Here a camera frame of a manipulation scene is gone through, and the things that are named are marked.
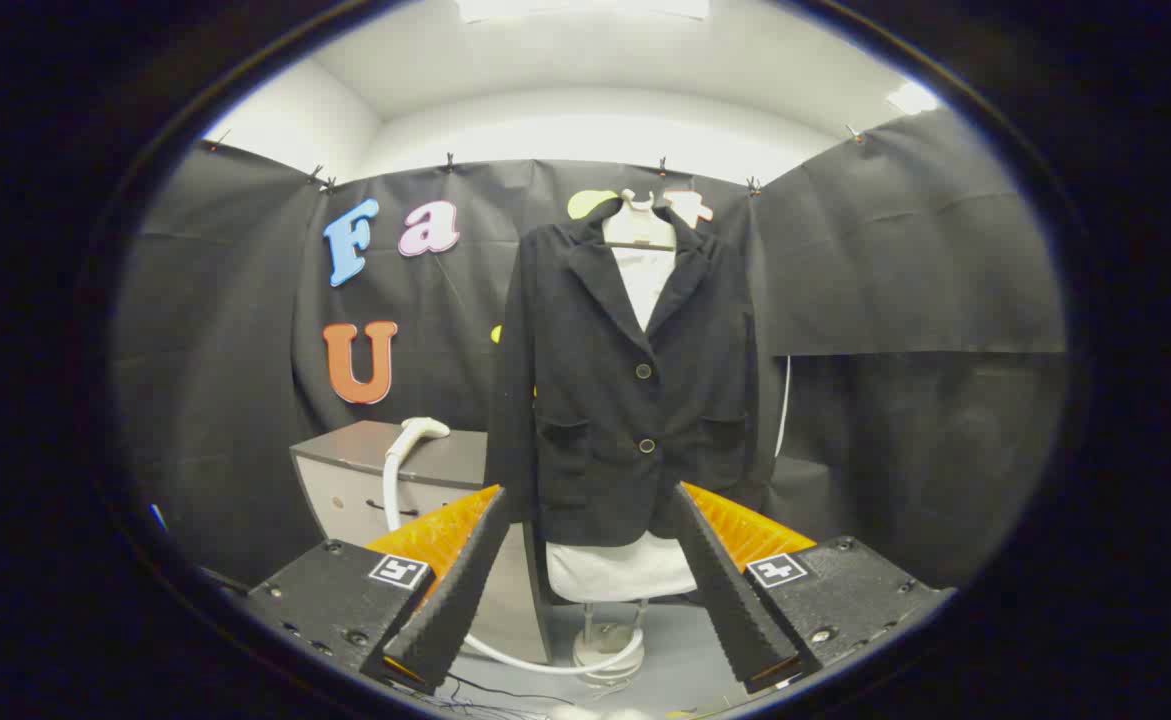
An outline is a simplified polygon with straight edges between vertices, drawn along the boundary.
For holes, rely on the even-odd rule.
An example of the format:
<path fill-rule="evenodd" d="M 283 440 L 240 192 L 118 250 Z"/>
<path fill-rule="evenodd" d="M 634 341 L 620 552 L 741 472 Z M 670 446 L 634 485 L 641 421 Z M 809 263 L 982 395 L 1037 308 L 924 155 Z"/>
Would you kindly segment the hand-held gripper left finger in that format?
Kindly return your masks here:
<path fill-rule="evenodd" d="M 470 635 L 507 530 L 507 493 L 492 486 L 371 544 L 326 539 L 252 588 L 245 609 L 341 673 L 434 692 Z"/>

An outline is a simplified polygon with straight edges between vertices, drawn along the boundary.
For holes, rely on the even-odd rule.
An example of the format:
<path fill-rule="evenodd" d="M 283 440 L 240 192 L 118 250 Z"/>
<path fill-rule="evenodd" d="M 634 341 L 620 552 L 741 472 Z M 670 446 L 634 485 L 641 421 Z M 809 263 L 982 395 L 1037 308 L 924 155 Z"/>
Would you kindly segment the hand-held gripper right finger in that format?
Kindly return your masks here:
<path fill-rule="evenodd" d="M 672 514 L 719 646 L 751 693 L 844 666 L 954 597 L 860 539 L 815 542 L 691 484 L 673 492 Z"/>

